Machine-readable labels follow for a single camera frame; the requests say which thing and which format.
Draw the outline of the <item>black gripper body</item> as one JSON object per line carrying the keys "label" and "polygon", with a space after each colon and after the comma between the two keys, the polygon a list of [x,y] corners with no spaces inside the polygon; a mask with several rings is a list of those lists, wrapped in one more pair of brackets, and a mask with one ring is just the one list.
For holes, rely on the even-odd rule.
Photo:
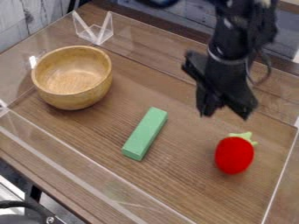
{"label": "black gripper body", "polygon": [[225,59],[209,49],[209,54],[189,50],[184,54],[182,70],[195,80],[213,89],[225,102],[225,107],[237,102],[258,99],[249,86],[249,57]]}

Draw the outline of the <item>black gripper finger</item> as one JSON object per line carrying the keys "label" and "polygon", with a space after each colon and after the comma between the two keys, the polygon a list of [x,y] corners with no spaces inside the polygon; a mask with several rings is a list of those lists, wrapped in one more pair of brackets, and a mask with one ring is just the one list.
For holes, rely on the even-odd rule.
{"label": "black gripper finger", "polygon": [[238,114],[238,116],[243,120],[249,119],[249,117],[253,114],[257,107],[258,107],[258,100],[257,99],[250,99],[246,102],[234,101],[230,104],[231,110]]}
{"label": "black gripper finger", "polygon": [[201,116],[211,117],[218,109],[225,107],[225,102],[218,93],[205,87],[202,84],[197,86],[197,108]]}

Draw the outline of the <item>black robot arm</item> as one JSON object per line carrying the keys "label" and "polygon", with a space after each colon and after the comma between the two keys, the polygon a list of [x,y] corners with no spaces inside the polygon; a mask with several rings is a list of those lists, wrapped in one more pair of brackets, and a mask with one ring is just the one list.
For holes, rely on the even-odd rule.
{"label": "black robot arm", "polygon": [[266,45],[275,41],[278,0],[209,0],[217,26],[205,54],[190,50],[182,70],[197,83],[197,108],[211,117],[230,108],[249,119],[258,108],[251,88],[273,73]]}

